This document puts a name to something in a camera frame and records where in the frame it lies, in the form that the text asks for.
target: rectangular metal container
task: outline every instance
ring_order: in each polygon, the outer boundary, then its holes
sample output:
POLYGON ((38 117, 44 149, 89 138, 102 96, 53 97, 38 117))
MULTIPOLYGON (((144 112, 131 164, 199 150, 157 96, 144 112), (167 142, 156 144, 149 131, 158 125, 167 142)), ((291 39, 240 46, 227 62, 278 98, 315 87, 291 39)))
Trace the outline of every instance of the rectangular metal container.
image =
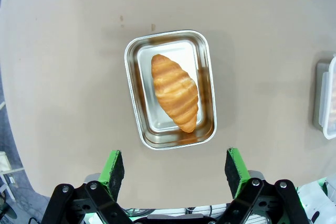
POLYGON ((125 67, 142 142, 154 150, 209 141, 216 132, 216 106, 209 46, 193 30, 171 31, 132 40, 125 50, 125 67), (188 72, 198 88, 196 129, 185 133, 160 107, 154 91, 151 60, 162 54, 188 72))

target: silver bolt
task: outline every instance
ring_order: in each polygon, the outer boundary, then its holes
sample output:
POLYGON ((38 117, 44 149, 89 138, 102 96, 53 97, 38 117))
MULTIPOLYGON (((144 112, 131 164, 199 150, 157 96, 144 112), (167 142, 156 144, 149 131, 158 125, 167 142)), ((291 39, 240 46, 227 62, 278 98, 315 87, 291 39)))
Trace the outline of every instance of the silver bolt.
POLYGON ((252 180, 252 185, 259 186, 260 185, 259 180, 257 180, 257 179, 252 180))
POLYGON ((286 184, 286 182, 280 182, 280 187, 281 188, 286 188, 287 187, 287 184, 286 184))
POLYGON ((69 191, 69 187, 68 186, 65 186, 62 188, 62 192, 63 193, 67 193, 69 191))
POLYGON ((96 183, 92 183, 92 184, 90 185, 90 188, 91 188, 92 190, 95 190, 95 189, 97 188, 97 184, 96 184, 96 183))

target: pastry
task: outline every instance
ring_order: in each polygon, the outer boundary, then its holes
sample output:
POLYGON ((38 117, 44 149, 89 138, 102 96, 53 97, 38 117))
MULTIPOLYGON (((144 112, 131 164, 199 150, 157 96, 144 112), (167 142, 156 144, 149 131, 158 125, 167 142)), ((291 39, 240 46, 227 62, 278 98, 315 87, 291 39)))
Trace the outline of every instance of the pastry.
POLYGON ((196 128, 197 86, 179 64, 163 55, 152 58, 152 77, 157 100, 162 109, 184 132, 196 128))

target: white container lid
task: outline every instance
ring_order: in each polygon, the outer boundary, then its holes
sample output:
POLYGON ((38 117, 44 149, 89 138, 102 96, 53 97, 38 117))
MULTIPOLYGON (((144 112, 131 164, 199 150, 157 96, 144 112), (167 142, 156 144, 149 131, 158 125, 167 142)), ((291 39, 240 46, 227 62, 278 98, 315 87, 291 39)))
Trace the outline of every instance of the white container lid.
POLYGON ((336 54, 322 77, 319 124, 327 139, 336 137, 336 54))

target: clear plastic container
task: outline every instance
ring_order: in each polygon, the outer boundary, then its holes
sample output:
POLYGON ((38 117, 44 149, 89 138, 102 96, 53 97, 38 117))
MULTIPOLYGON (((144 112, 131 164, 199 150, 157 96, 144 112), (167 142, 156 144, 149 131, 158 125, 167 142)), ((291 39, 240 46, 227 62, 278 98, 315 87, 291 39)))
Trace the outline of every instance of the clear plastic container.
POLYGON ((317 65, 314 125, 327 139, 336 137, 336 54, 331 62, 317 65))

